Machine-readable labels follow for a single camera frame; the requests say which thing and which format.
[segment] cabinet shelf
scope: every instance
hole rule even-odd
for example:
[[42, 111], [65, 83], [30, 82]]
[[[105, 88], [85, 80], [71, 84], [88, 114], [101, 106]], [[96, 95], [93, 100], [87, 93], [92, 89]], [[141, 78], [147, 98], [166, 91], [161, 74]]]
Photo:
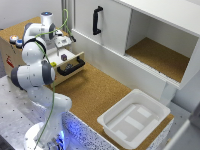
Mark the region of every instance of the cabinet shelf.
[[126, 54], [178, 82], [181, 82], [190, 60], [190, 58], [149, 38], [144, 38], [129, 48]]

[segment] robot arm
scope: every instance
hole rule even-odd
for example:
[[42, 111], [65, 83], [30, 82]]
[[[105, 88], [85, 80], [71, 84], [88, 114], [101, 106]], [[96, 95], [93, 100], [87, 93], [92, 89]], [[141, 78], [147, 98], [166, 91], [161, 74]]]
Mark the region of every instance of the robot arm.
[[[55, 25], [52, 23], [52, 16], [53, 14], [49, 12], [41, 13], [42, 24], [29, 23], [25, 26], [22, 39], [22, 59], [27, 65], [16, 67], [11, 72], [13, 84], [20, 89], [26, 90], [30, 100], [47, 108], [45, 122], [48, 120], [47, 118], [51, 111], [51, 106], [53, 105], [53, 92], [44, 87], [44, 85], [53, 83], [55, 71], [47, 61], [43, 60], [44, 53], [35, 42], [37, 42], [46, 52], [46, 43], [52, 40], [56, 34], [61, 34], [61, 31], [46, 34], [41, 37], [35, 36], [55, 30]], [[39, 141], [41, 147], [49, 149], [47, 143], [56, 139], [57, 135], [63, 130], [61, 115], [63, 112], [68, 111], [71, 106], [72, 101], [69, 97], [57, 93], [54, 94], [53, 112]], [[38, 140], [43, 129], [44, 126], [38, 132], [35, 140]]]

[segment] cable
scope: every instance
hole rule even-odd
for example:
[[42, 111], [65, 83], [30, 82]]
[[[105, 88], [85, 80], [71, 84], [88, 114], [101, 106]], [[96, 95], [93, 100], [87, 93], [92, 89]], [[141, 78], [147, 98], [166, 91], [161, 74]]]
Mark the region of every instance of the cable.
[[[50, 33], [56, 32], [56, 31], [58, 31], [59, 29], [61, 29], [64, 25], [66, 25], [67, 20], [68, 20], [68, 10], [67, 10], [67, 9], [64, 9], [64, 10], [63, 10], [63, 13], [64, 13], [64, 11], [67, 12], [67, 18], [66, 18], [64, 24], [63, 24], [60, 28], [58, 28], [58, 29], [56, 29], [56, 30], [54, 30], [54, 31], [51, 31], [51, 32], [38, 34], [38, 35], [35, 36], [35, 38], [37, 38], [37, 37], [39, 37], [39, 36], [41, 36], [41, 35], [44, 35], [44, 34], [50, 34]], [[35, 43], [36, 43], [37, 46], [40, 48], [40, 50], [43, 52], [43, 54], [45, 55], [47, 61], [50, 63], [50, 61], [49, 61], [49, 59], [48, 59], [48, 56], [45, 54], [43, 48], [42, 48], [37, 42], [35, 42]], [[48, 122], [49, 122], [49, 119], [50, 119], [50, 117], [51, 117], [51, 114], [52, 114], [52, 112], [53, 112], [53, 107], [54, 107], [54, 94], [55, 94], [55, 86], [54, 86], [54, 82], [53, 82], [53, 100], [52, 100], [51, 111], [50, 111], [49, 117], [48, 117], [48, 119], [47, 119], [47, 121], [46, 121], [46, 123], [45, 123], [45, 125], [44, 125], [44, 129], [42, 130], [42, 133], [41, 133], [39, 139], [37, 140], [37, 143], [36, 143], [36, 145], [35, 145], [34, 150], [36, 149], [36, 147], [37, 147], [37, 145], [38, 145], [38, 143], [39, 143], [39, 141], [40, 141], [40, 139], [41, 139], [41, 137], [42, 137], [42, 135], [43, 135], [43, 133], [44, 133], [44, 130], [46, 129], [46, 126], [47, 126], [47, 124], [48, 124]]]

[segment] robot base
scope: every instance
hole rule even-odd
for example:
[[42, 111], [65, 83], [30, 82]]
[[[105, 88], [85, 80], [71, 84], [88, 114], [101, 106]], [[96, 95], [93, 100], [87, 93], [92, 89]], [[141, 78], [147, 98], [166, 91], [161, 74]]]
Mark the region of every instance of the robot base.
[[[37, 133], [39, 132], [39, 130], [42, 128], [43, 125], [44, 122], [37, 123], [26, 132], [24, 137], [24, 150], [49, 150], [49, 147], [47, 145], [42, 146], [40, 143], [38, 143], [38, 146], [36, 147], [36, 149], [34, 149], [36, 146], [36, 141], [34, 140], [34, 137], [37, 135]], [[69, 139], [67, 140], [65, 138], [64, 143], [65, 143], [64, 149], [66, 149], [67, 146], [69, 145]]]

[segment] drawer handle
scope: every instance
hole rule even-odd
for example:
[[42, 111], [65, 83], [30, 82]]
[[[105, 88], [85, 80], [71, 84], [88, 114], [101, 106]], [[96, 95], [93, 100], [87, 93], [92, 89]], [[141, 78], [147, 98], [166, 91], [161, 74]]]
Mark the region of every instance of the drawer handle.
[[81, 67], [83, 67], [83, 66], [85, 65], [85, 62], [84, 62], [82, 59], [80, 59], [79, 56], [77, 57], [77, 62], [78, 62], [79, 64], [77, 64], [76, 66], [74, 66], [74, 67], [72, 67], [72, 68], [68, 68], [68, 69], [65, 70], [65, 71], [61, 70], [61, 68], [58, 67], [58, 68], [57, 68], [58, 73], [59, 73], [60, 75], [62, 75], [62, 76], [67, 76], [67, 75], [71, 74], [72, 72], [76, 71], [77, 69], [79, 69], [79, 68], [81, 68]]
[[93, 14], [93, 35], [97, 35], [101, 33], [101, 30], [97, 28], [98, 24], [98, 12], [102, 11], [103, 8], [101, 6], [98, 6], [97, 9], [94, 10]]

